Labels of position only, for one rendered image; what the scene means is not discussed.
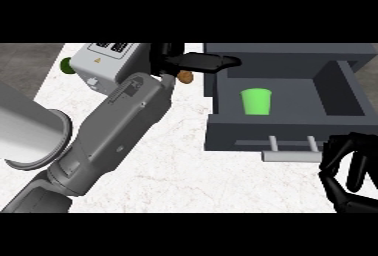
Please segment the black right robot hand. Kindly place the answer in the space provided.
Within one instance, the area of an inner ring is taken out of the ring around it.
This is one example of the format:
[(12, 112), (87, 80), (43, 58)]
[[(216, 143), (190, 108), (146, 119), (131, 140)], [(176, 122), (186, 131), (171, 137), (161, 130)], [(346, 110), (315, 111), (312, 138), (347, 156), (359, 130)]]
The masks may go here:
[[(353, 154), (347, 190), (341, 187), (335, 176), (343, 158)], [(356, 195), (365, 176), (371, 177), (378, 189), (378, 136), (351, 132), (348, 135), (331, 135), (323, 143), (319, 178), (326, 198), (338, 213), (378, 213), (378, 199)]]

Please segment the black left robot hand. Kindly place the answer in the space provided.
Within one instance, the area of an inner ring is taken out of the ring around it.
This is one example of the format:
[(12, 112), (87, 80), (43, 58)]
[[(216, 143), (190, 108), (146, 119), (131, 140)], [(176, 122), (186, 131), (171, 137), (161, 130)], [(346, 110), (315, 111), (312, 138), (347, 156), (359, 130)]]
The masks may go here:
[(152, 43), (149, 51), (151, 74), (177, 76), (180, 71), (214, 74), (242, 65), (239, 58), (214, 54), (185, 52), (183, 43)]

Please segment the green cup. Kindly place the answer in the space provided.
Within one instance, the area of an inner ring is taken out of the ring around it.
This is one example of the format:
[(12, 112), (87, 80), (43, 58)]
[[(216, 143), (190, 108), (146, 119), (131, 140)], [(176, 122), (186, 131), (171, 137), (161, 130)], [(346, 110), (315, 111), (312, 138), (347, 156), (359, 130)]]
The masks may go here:
[(272, 91), (264, 88), (250, 88), (241, 92), (244, 112), (247, 115), (270, 114)]

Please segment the dark grey drawer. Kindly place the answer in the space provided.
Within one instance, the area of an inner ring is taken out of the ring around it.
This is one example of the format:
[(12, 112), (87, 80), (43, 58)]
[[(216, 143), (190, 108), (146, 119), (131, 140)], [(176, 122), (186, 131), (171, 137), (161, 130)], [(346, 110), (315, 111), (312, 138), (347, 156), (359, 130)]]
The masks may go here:
[[(272, 91), (266, 116), (244, 111), (241, 92), (250, 88)], [(208, 151), (264, 151), (270, 137), (282, 150), (307, 151), (309, 137), (323, 143), (329, 136), (351, 132), (378, 135), (378, 114), (347, 62), (328, 62), (307, 79), (217, 74), (205, 133)]]

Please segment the brown round object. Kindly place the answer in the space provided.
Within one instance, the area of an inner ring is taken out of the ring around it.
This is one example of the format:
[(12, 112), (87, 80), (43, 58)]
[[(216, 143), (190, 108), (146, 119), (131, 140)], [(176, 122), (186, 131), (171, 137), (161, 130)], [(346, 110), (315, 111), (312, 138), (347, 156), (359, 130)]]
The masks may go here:
[(193, 81), (193, 74), (190, 71), (182, 70), (177, 74), (177, 79), (183, 84), (190, 84)]

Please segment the dark grey cabinet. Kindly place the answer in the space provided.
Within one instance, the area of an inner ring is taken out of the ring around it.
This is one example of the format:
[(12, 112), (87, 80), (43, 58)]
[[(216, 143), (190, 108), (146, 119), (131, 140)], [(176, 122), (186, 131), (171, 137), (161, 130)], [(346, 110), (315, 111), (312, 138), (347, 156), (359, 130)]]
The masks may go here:
[(244, 89), (266, 88), (272, 100), (322, 105), (325, 88), (335, 87), (353, 102), (362, 97), (354, 73), (378, 56), (369, 43), (205, 43), (204, 52), (236, 57), (242, 65), (204, 75), (204, 96), (238, 104)]

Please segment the green round object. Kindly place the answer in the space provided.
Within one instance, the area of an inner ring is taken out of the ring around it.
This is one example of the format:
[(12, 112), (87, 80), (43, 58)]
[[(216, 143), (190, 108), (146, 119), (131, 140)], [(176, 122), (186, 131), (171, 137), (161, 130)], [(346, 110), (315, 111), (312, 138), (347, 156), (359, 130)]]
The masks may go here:
[(61, 64), (59, 64), (61, 71), (65, 74), (74, 74), (75, 73), (75, 70), (72, 69), (72, 67), (69, 65), (69, 61), (71, 61), (71, 58), (66, 57), (66, 58), (62, 59)]

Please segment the pale grey cylinder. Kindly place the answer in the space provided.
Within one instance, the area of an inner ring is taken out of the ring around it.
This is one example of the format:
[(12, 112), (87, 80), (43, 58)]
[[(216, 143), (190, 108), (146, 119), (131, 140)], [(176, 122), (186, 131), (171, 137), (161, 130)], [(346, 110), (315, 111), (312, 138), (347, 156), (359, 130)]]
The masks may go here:
[(69, 116), (46, 109), (0, 81), (0, 159), (24, 171), (44, 167), (63, 152), (72, 136)]

